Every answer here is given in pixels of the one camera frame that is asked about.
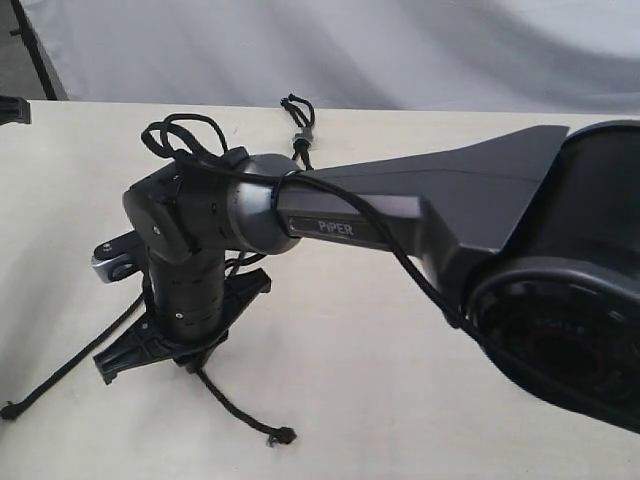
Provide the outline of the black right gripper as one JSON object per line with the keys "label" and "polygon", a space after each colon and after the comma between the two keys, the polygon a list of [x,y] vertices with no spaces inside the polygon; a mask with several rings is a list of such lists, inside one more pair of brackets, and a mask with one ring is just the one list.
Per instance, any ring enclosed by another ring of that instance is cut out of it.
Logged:
{"label": "black right gripper", "polygon": [[271,278],[262,269],[234,276],[224,282],[220,310],[204,318],[213,326],[200,324],[198,318],[179,315],[175,318],[186,331],[184,339],[163,326],[159,316],[145,311],[124,333],[105,350],[93,357],[105,384],[111,384],[118,374],[127,370],[173,361],[188,374],[202,370],[213,351],[229,337],[231,326],[256,300],[271,290]]}

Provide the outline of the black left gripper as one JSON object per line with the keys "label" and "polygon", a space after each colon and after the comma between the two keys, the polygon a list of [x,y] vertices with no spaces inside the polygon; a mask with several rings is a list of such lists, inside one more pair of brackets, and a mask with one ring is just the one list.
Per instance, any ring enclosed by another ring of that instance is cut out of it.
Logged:
{"label": "black left gripper", "polygon": [[0,96],[0,125],[30,124],[31,105],[22,97]]}

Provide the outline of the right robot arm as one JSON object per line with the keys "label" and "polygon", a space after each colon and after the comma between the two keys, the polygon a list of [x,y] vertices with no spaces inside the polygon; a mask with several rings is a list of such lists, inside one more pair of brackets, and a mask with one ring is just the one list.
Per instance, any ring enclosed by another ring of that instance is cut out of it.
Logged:
{"label": "right robot arm", "polygon": [[513,383],[639,428],[639,124],[539,125],[444,152],[301,169],[208,151],[173,114],[142,133],[165,165],[123,196],[129,233],[95,251],[141,273],[143,315],[94,362],[105,382],[172,360],[201,374],[302,239],[393,254]]}

